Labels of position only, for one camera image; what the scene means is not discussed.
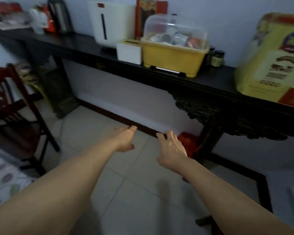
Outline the person's left hand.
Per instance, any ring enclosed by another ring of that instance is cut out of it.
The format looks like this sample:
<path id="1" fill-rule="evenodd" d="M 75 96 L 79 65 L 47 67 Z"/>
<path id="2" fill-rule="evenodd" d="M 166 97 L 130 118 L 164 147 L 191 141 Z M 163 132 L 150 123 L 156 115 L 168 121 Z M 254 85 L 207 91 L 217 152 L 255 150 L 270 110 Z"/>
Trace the person's left hand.
<path id="1" fill-rule="evenodd" d="M 111 134 L 111 141 L 115 147 L 115 150 L 118 152 L 124 152 L 125 145 L 132 143 L 136 130 L 137 126 L 126 125 L 122 127 L 115 127 Z"/>

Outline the person's right hand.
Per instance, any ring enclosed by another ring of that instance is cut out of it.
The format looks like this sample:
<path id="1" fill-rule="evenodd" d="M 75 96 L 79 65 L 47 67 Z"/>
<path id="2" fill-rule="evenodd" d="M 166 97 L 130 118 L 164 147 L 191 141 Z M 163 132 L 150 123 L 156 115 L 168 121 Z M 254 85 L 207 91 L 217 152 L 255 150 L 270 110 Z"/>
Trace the person's right hand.
<path id="1" fill-rule="evenodd" d="M 159 157 L 166 159 L 167 167 L 164 168 L 180 174 L 180 165 L 188 157 L 184 146 L 172 130 L 167 131 L 165 134 L 157 133 L 156 136 L 160 143 L 161 154 Z"/>

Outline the person's left forearm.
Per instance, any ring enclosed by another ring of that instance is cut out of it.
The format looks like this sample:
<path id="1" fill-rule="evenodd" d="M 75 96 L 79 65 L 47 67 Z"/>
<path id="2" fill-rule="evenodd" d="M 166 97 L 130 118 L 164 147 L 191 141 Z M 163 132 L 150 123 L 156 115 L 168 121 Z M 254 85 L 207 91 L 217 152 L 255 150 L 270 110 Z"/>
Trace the person's left forearm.
<path id="1" fill-rule="evenodd" d="M 15 194 L 0 206 L 0 235 L 69 234 L 117 148 L 105 139 Z"/>

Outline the person's right forearm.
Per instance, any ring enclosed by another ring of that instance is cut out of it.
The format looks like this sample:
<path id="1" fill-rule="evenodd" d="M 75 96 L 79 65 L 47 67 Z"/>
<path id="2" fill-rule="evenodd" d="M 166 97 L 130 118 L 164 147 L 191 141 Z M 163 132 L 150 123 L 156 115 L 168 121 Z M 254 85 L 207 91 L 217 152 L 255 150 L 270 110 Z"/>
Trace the person's right forearm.
<path id="1" fill-rule="evenodd" d="M 294 228 L 198 162 L 182 157 L 174 171 L 194 187 L 224 235 L 294 235 Z"/>

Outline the red plastic bag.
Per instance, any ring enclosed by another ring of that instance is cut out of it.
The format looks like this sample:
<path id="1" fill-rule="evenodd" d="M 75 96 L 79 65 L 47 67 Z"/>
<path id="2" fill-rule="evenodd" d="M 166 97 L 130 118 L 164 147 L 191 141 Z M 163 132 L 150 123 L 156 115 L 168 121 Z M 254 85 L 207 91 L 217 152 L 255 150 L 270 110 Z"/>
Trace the red plastic bag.
<path id="1" fill-rule="evenodd" d="M 189 158 L 193 156 L 200 150 L 202 147 L 199 144 L 199 138 L 193 134 L 182 132 L 177 139 L 182 143 Z"/>

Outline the dark carved wooden console table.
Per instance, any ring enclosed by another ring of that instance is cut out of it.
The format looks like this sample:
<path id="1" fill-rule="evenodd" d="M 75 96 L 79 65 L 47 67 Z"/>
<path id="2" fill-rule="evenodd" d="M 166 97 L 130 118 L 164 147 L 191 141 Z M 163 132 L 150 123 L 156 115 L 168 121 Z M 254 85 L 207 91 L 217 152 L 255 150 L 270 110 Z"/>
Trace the dark carved wooden console table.
<path id="1" fill-rule="evenodd" d="M 104 50 L 88 35 L 37 35 L 31 30 L 0 30 L 0 42 L 11 51 L 21 50 L 31 66 L 38 69 L 38 59 L 52 55 L 65 73 L 62 59 L 67 59 L 110 74 L 167 91 L 176 106 L 204 125 L 199 136 L 199 162 L 208 159 L 257 182 L 260 205 L 273 212 L 266 177 L 212 153 L 224 133 L 249 139 L 286 140 L 294 137 L 294 107 L 239 94 L 235 90 L 235 68 L 204 68 L 195 78 L 148 69 L 117 59 L 115 50 Z"/>

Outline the dark green sack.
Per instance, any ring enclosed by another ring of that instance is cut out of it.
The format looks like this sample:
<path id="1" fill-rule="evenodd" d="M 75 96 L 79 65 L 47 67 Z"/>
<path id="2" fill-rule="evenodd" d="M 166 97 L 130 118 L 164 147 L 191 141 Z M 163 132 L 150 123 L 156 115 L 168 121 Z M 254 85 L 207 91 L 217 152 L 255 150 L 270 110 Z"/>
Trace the dark green sack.
<path id="1" fill-rule="evenodd" d="M 57 118 L 64 118 L 79 106 L 63 68 L 40 65 L 38 72 Z"/>

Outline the white tissue box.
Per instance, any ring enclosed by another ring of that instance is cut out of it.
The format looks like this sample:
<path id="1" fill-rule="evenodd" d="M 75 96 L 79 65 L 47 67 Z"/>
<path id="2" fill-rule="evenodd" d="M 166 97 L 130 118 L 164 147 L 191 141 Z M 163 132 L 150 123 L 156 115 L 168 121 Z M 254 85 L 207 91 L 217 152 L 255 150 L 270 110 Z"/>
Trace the white tissue box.
<path id="1" fill-rule="evenodd" d="M 119 61 L 142 64 L 142 46 L 139 40 L 124 39 L 116 44 L 117 59 Z"/>

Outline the yellow dish basket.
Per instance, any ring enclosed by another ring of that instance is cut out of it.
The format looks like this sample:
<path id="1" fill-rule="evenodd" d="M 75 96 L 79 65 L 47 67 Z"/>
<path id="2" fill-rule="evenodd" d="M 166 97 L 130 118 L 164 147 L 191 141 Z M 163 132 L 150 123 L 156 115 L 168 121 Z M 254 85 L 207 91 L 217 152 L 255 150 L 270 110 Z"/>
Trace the yellow dish basket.
<path id="1" fill-rule="evenodd" d="M 141 40 L 143 65 L 158 67 L 196 77 L 206 54 L 210 49 L 208 41 L 203 41 L 204 49 L 179 47 L 163 43 Z"/>

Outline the white cup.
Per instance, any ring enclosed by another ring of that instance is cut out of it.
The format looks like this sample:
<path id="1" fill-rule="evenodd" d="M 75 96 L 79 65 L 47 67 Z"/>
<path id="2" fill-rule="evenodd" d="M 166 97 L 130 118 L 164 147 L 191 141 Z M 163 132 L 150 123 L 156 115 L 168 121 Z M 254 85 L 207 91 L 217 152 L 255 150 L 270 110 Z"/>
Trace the white cup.
<path id="1" fill-rule="evenodd" d="M 177 32 L 172 38 L 172 44 L 180 47 L 185 47 L 189 38 L 189 36 Z"/>
<path id="2" fill-rule="evenodd" d="M 171 37 L 171 35 L 169 35 L 167 33 L 160 34 L 160 36 L 159 36 L 159 43 L 171 44 L 172 43 L 172 37 Z"/>

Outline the dark glass jar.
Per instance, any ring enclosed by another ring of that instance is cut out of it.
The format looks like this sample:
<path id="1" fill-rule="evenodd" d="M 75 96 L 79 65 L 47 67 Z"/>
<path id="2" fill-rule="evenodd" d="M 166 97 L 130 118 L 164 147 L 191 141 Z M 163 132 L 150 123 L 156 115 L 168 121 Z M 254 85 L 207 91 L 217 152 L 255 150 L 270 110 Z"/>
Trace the dark glass jar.
<path id="1" fill-rule="evenodd" d="M 211 65 L 211 61 L 212 61 L 212 57 L 214 55 L 214 51 L 215 51 L 215 47 L 210 46 L 210 50 L 209 50 L 209 53 L 207 54 L 206 61 L 205 61 L 206 66 Z"/>
<path id="2" fill-rule="evenodd" d="M 222 50 L 215 50 L 212 58 L 211 58 L 211 62 L 210 65 L 212 67 L 221 67 L 224 65 L 224 56 L 225 56 L 225 52 Z"/>

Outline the red cup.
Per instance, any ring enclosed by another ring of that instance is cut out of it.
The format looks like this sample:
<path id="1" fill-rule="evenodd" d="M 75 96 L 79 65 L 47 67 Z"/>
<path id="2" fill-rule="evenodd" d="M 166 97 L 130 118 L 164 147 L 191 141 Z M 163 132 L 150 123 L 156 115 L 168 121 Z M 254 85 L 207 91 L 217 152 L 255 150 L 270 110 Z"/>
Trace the red cup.
<path id="1" fill-rule="evenodd" d="M 194 48 L 194 49 L 202 49 L 203 41 L 199 38 L 190 37 L 188 38 L 185 47 Z"/>

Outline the dark wooden chair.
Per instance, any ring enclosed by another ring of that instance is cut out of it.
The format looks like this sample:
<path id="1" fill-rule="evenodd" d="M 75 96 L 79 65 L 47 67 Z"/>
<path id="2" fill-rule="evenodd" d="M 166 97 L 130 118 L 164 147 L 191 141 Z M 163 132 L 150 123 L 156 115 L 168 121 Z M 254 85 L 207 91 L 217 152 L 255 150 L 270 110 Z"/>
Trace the dark wooden chair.
<path id="1" fill-rule="evenodd" d="M 29 121 L 19 113 L 23 105 L 14 101 L 7 78 L 11 78 L 16 84 L 23 96 L 23 101 L 34 114 L 35 121 Z M 35 169 L 40 176 L 43 176 L 46 170 L 42 162 L 48 143 L 51 143 L 56 152 L 60 151 L 58 143 L 27 92 L 15 67 L 12 64 L 8 64 L 5 68 L 0 67 L 0 150 L 21 162 L 29 163 L 21 166 L 21 170 Z"/>

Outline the white tall appliance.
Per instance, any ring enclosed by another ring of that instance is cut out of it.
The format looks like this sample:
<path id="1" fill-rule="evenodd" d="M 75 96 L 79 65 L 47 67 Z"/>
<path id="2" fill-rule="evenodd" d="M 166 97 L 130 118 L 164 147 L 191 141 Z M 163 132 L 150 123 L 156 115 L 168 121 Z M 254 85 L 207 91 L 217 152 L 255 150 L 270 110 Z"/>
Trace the white tall appliance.
<path id="1" fill-rule="evenodd" d="M 87 2 L 95 41 L 116 48 L 119 41 L 135 39 L 136 5 Z"/>

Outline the clear plastic basket lid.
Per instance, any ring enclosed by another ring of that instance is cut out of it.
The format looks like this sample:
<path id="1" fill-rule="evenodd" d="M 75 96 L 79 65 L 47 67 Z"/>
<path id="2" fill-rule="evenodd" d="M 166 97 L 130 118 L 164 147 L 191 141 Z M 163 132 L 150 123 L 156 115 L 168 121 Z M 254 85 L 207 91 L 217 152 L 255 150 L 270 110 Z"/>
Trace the clear plastic basket lid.
<path id="1" fill-rule="evenodd" d="M 156 14 L 147 18 L 141 40 L 159 43 L 160 34 L 167 33 L 173 38 L 175 33 L 208 41 L 208 32 L 199 22 L 177 15 Z"/>

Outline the floral patterned bedsheet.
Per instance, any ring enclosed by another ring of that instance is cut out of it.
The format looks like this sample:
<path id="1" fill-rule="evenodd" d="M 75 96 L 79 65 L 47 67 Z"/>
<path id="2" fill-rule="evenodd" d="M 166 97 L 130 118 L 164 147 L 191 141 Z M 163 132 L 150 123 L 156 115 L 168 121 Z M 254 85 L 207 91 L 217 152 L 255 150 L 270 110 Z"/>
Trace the floral patterned bedsheet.
<path id="1" fill-rule="evenodd" d="M 37 179 L 23 172 L 20 165 L 19 159 L 0 149 L 0 206 Z"/>

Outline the black thermos flask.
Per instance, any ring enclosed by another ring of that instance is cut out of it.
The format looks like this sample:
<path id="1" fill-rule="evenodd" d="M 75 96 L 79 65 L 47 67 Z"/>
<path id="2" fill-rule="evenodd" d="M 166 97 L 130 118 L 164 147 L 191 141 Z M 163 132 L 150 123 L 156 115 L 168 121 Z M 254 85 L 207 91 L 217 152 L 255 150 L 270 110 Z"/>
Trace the black thermos flask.
<path id="1" fill-rule="evenodd" d="M 56 29 L 59 33 L 70 35 L 74 32 L 71 18 L 64 0 L 48 0 L 47 6 L 49 8 L 51 17 L 55 23 Z"/>

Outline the red packet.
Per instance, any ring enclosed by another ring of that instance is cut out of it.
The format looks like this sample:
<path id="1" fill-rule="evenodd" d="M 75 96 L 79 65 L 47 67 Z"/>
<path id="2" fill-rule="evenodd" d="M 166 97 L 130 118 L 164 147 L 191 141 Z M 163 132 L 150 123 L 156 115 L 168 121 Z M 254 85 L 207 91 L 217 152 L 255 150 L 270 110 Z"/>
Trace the red packet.
<path id="1" fill-rule="evenodd" d="M 54 20 L 51 17 L 49 8 L 47 7 L 46 4 L 42 4 L 41 9 L 42 9 L 41 18 L 42 18 L 43 29 L 47 32 L 56 33 L 56 26 L 55 26 Z"/>

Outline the large yellow tin box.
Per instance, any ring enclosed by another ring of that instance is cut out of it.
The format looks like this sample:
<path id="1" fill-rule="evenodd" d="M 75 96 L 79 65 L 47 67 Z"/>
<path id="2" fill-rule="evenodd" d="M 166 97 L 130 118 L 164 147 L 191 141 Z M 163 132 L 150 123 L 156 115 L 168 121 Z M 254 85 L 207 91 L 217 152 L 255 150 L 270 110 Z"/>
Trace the large yellow tin box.
<path id="1" fill-rule="evenodd" d="M 262 16 L 235 84 L 243 95 L 294 107 L 294 14 Z"/>

